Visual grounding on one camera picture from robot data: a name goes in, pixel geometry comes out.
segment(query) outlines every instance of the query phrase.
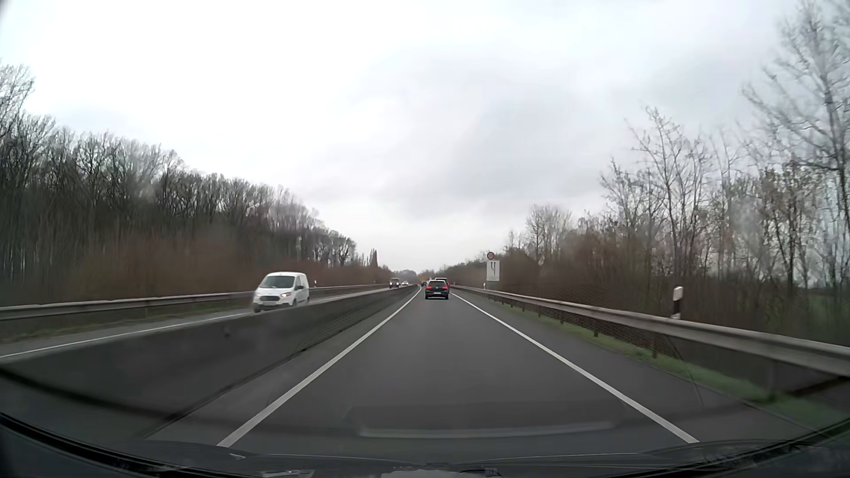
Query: sky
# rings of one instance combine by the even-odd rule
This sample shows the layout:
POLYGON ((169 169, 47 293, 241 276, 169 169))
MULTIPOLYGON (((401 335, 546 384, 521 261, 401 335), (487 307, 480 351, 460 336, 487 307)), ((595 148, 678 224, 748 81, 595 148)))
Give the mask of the sky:
POLYGON ((796 0, 11 0, 26 108, 283 185, 393 270, 497 250, 531 206, 605 208, 626 121, 747 111, 796 0))

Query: white lane marking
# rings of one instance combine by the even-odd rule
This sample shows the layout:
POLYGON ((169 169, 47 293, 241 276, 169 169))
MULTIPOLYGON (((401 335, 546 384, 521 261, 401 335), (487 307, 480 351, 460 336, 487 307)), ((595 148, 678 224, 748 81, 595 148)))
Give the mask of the white lane marking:
POLYGON ((127 336, 127 335, 134 335, 136 333, 154 332, 156 330, 164 330, 164 329, 167 329, 167 328, 180 327, 180 326, 184 326, 184 325, 194 325, 194 324, 198 324, 198 323, 202 323, 202 322, 210 322, 210 321, 216 321, 218 319, 227 319, 229 317, 247 316, 247 315, 250 315, 250 312, 248 312, 248 313, 240 312, 238 314, 230 314, 229 316, 211 317, 209 319, 202 319, 202 320, 199 320, 199 321, 180 322, 179 324, 166 325, 166 326, 162 326, 162 327, 146 328, 145 330, 136 330, 136 331, 133 331, 133 332, 116 333, 115 335, 106 335, 104 337, 96 337, 94 339, 77 340, 76 342, 68 342, 66 344, 50 345, 49 347, 41 347, 39 349, 22 350, 21 352, 15 352, 15 353, 12 353, 12 354, 6 354, 4 356, 0 356, 0 359, 4 359, 4 358, 8 358, 8 357, 14 357, 14 356, 22 356, 24 354, 41 352, 41 351, 44 351, 44 350, 58 349, 60 347, 69 347, 71 345, 89 344, 91 342, 97 342, 99 340, 114 339, 115 337, 124 337, 124 336, 127 336))
POLYGON ((573 362, 571 362, 571 361, 569 361, 569 360, 567 360, 567 359, 563 358, 562 356, 560 356, 560 355, 556 354, 556 353, 555 353, 555 352, 553 352, 551 349, 549 349, 548 347, 546 347, 544 344, 541 344, 540 342, 537 342, 536 340, 532 339, 532 338, 531 338, 531 337, 529 337, 528 335, 525 335, 524 333, 520 332, 520 331, 519 331, 519 330, 517 330, 516 328, 511 327, 510 325, 506 324, 503 320, 501 320, 501 319, 499 319, 499 318, 497 318, 497 317, 493 316, 493 315, 492 315, 492 314, 490 314, 489 312, 485 312, 485 311, 481 310, 481 309, 480 309, 477 305, 473 304, 472 302, 469 302, 468 300, 466 300, 466 299, 464 299, 463 297, 461 297, 461 296, 457 295, 456 293, 453 293, 452 295, 453 295, 453 296, 455 296, 455 297, 457 297, 458 299, 462 300, 463 302, 466 302, 467 304, 471 305, 472 307, 474 307, 475 309, 477 309, 479 312, 481 312, 482 314, 484 314, 484 315, 488 316, 489 318, 493 319, 494 321, 499 322, 499 323, 500 323, 500 324, 502 324, 503 326, 505 326, 505 327, 509 328, 511 331, 515 332, 517 335, 519 335, 519 336, 520 336, 520 337, 522 337, 523 339, 526 339, 526 340, 528 340, 529 342, 531 342, 532 344, 537 345, 537 346, 538 346, 538 347, 540 347, 543 351, 545 351, 546 353, 548 353, 550 356, 555 357, 556 359, 560 360, 560 361, 561 361, 564 365, 566 365, 567 367, 570 367, 570 368, 572 368, 573 370, 575 370, 576 372, 578 372, 578 373, 580 373, 580 374, 584 375, 584 376, 585 376, 585 378, 588 378, 588 379, 589 379, 590 381, 592 381, 594 384, 599 385, 600 387, 602 387, 602 388, 604 388, 605 390, 607 390, 607 391, 608 391, 611 395, 613 395, 613 396, 615 396, 615 397, 619 398, 620 400, 624 401, 626 404, 628 404, 629 406, 631 406, 631 407, 632 407, 632 408, 634 408, 635 410, 637 410, 637 411, 639 411, 640 413, 643 413, 643 414, 644 414, 644 415, 646 415, 647 417, 651 418, 653 421, 655 421, 657 424, 659 424, 659 425, 661 425, 662 427, 664 427, 664 428, 666 428, 667 430, 669 430, 669 431, 670 431, 672 434, 674 434, 675 436, 678 436, 678 437, 679 437, 679 438, 681 438, 682 440, 685 440, 687 443, 698 443, 698 442, 699 442, 699 440, 697 440, 696 438, 693 438, 693 436, 691 436, 691 435, 690 435, 688 432, 686 432, 685 430, 680 429, 680 428, 679 428, 679 427, 677 427, 676 425, 674 425, 674 424, 672 424, 672 423, 668 422, 667 420, 663 419, 660 415, 656 414, 656 413, 655 413, 655 412, 653 412, 652 410, 649 410, 647 407, 644 407, 644 406, 643 406, 643 405, 641 405, 640 403, 637 403, 636 401, 632 400, 631 398, 629 398, 629 397, 627 397, 627 396, 623 395, 623 394, 622 394, 619 390, 615 389, 615 388, 614 388, 614 387, 612 387, 611 385, 606 384, 606 383, 605 383, 605 382, 603 382, 602 380, 600 380, 600 379, 598 379, 598 378, 594 377, 594 376, 593 376, 593 375, 591 375, 588 371, 586 371, 585 369, 583 369, 583 368, 581 368, 581 367, 577 366, 577 365, 576 365, 576 364, 574 364, 573 362))
POLYGON ((289 389, 285 394, 278 397, 277 400, 272 401, 266 408, 264 408, 260 413, 254 415, 250 420, 246 421, 241 427, 237 428, 233 433, 227 435, 223 440, 218 443, 219 447, 231 447, 234 443, 236 443, 240 438, 245 436, 249 431, 251 431, 255 426, 259 425, 260 422, 265 420, 269 415, 271 415, 275 410, 281 407, 284 403, 289 401, 289 399, 293 398, 295 394, 301 391, 304 387, 310 384, 313 380, 316 380, 322 373, 324 373, 328 368, 335 363, 337 363, 341 358, 345 357, 354 347, 360 345, 361 342, 368 339, 370 335, 375 333, 375 331, 387 322, 389 319, 395 317, 396 314, 401 312, 413 299, 415 299, 419 294, 414 293, 411 295, 407 302, 405 302, 401 307, 399 307, 395 312, 389 315, 386 319, 382 320, 381 323, 377 324, 373 327, 369 332, 365 333, 363 337, 357 339, 353 344, 349 345, 342 352, 339 352, 337 356, 333 357, 330 361, 328 361, 325 365, 319 367, 318 370, 311 373, 307 378, 299 382, 297 385, 289 389))

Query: asphalt road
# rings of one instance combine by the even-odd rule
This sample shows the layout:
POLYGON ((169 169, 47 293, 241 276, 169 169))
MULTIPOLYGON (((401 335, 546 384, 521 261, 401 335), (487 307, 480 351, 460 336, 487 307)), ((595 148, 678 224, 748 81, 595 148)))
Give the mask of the asphalt road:
POLYGON ((479 296, 417 290, 148 439, 435 463, 805 431, 479 296))
MULTIPOLYGON (((310 303, 322 304, 332 300, 345 299, 347 297, 354 297, 373 292, 375 292, 374 289, 363 292, 331 295, 311 299, 310 303)), ((161 321, 139 322, 116 327, 103 327, 94 330, 87 330, 85 332, 65 333, 40 339, 21 340, 20 342, 0 344, 0 364, 10 361, 25 360, 32 358, 33 356, 62 352, 77 347, 86 347, 106 340, 124 339, 140 334, 157 333, 180 327, 192 327, 203 322, 234 320, 239 317, 250 316, 251 314, 254 314, 254 312, 250 308, 245 307, 233 310, 220 310, 217 312, 181 316, 163 319, 161 321)))

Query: dark car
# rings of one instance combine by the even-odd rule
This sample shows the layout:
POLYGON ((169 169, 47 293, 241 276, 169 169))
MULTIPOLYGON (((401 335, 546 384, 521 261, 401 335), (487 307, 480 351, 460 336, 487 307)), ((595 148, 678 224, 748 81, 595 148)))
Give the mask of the dark car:
POLYGON ((434 280, 435 281, 443 281, 443 282, 445 282, 446 287, 451 288, 451 282, 449 282, 449 279, 447 277, 435 277, 434 280))
POLYGON ((445 283, 445 281, 428 281, 428 285, 425 286, 425 299, 431 299, 432 297, 448 299, 449 284, 445 283))

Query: lane merge sign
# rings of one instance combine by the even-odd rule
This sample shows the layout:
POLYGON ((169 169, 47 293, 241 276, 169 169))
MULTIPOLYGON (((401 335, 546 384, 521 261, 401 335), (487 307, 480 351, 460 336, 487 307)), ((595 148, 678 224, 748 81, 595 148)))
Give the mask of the lane merge sign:
POLYGON ((499 282, 499 261, 487 261, 487 281, 499 282))

